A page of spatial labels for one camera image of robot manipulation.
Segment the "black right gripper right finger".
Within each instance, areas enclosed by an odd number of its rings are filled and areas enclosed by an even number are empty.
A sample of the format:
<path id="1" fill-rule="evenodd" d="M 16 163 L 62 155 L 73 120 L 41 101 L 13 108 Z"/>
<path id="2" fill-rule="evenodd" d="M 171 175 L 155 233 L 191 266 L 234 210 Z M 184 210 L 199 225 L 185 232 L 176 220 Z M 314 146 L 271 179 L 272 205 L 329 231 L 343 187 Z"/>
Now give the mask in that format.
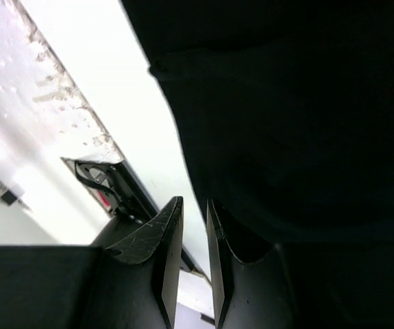
<path id="1" fill-rule="evenodd" d="M 394 328 L 394 243 L 273 244 L 207 203 L 218 328 Z"/>

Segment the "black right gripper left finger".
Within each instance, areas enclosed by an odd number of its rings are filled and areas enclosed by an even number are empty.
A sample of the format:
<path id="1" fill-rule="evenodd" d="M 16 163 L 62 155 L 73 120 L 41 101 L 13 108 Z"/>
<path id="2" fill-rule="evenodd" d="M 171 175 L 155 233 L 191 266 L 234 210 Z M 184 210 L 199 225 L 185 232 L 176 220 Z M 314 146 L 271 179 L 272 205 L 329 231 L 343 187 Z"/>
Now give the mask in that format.
<path id="1" fill-rule="evenodd" d="M 0 328 L 172 328 L 183 199 L 91 246 L 0 246 Z"/>

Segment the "black t-shirt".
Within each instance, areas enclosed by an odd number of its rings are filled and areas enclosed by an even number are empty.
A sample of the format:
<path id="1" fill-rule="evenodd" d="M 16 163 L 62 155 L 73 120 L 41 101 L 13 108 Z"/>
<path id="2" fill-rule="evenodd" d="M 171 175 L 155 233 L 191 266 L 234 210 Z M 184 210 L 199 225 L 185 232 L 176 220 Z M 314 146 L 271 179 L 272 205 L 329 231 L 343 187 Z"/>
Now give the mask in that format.
<path id="1" fill-rule="evenodd" d="M 394 1 L 124 1 L 197 201 L 275 243 L 394 242 Z"/>

